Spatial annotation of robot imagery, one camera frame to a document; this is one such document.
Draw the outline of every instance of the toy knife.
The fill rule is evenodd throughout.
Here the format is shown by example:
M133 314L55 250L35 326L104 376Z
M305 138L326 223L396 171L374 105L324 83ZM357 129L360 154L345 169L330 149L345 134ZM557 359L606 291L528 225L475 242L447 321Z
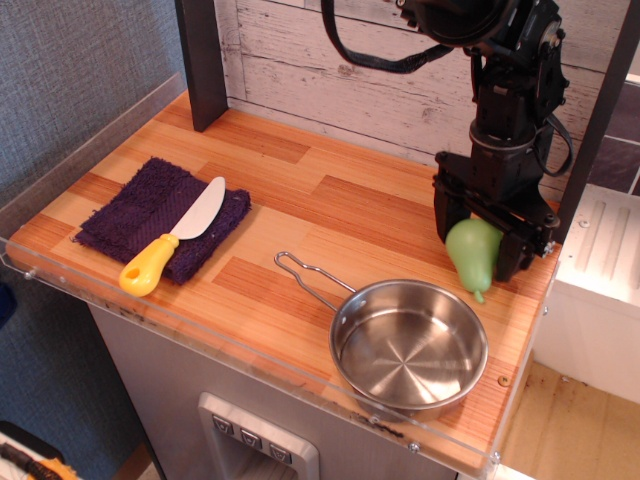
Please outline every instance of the toy knife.
M224 201L225 188L223 177L214 178L170 233L155 239L124 267L120 273L120 288L136 297L151 293L180 240L199 237L216 218Z

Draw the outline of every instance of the toy pear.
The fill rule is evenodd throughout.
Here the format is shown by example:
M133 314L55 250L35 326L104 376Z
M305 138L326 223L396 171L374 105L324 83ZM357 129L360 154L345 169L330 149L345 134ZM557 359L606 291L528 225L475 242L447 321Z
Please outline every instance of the toy pear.
M498 261L502 232L480 218L456 223L447 234L445 245L458 271L462 286L484 303Z

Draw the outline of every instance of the purple towel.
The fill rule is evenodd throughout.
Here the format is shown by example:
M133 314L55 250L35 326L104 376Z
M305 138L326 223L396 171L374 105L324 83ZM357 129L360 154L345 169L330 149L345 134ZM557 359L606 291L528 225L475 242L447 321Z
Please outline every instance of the purple towel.
M149 243L169 233L206 187L186 170L154 157L111 202L80 225L75 241L129 263ZM249 192L227 190L215 220L199 237L180 241L163 275L180 285L193 277L250 209Z

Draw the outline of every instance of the black cable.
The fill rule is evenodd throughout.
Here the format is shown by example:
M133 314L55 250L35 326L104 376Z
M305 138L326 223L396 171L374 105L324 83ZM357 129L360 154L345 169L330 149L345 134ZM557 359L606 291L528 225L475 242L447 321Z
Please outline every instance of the black cable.
M62 477L56 472L45 467L23 451L18 450L8 443L0 445L0 457L10 461L21 470L27 472L35 480L62 480Z
M324 28L327 31L329 40L338 51L338 53L347 62L359 65L361 67L373 68L375 70L384 70L391 73L412 73L428 62L432 62L446 54L450 53L453 48L444 45L436 45L425 50L422 53L410 55L401 60L386 60L384 58L375 57L366 53L359 53L349 50L340 41L338 35L338 27L336 26L335 7L333 0L321 0L320 7L322 9L322 20Z
M558 132L558 135L562 137L562 139L567 144L567 147L569 147L569 153L567 154L567 158L564 160L564 163L562 164L562 166L560 166L558 170L556 170L555 172L552 172L547 168L547 166L545 165L545 162L543 162L542 159L540 158L538 149L535 148L535 146L533 148L533 152L536 156L536 160L538 161L538 165L540 165L540 168L546 175L549 175L550 177L560 177L561 175L564 175L565 173L567 173L567 171L571 168L571 165L573 164L573 156L574 156L573 141L571 140L571 134L569 133L569 131L562 124L562 122L558 120L558 118L554 114L551 114L547 117L547 123L551 125L551 127L553 127L553 129L556 132Z

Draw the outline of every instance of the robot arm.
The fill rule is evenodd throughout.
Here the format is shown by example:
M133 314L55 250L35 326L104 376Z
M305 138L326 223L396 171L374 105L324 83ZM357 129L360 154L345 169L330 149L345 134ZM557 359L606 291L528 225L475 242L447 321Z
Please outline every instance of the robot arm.
M470 57L476 118L470 157L436 155L436 225L444 241L471 212L500 229L503 240L496 280L509 281L535 255L553 250L559 220L538 184L544 174L561 175L573 159L571 138L553 115L564 104L569 82L562 75L564 32L553 0L396 0L412 27L440 44L390 61L351 52L335 26L333 0L321 0L325 28L349 62L393 73L410 73L454 48ZM546 166L554 132L569 146L563 166Z

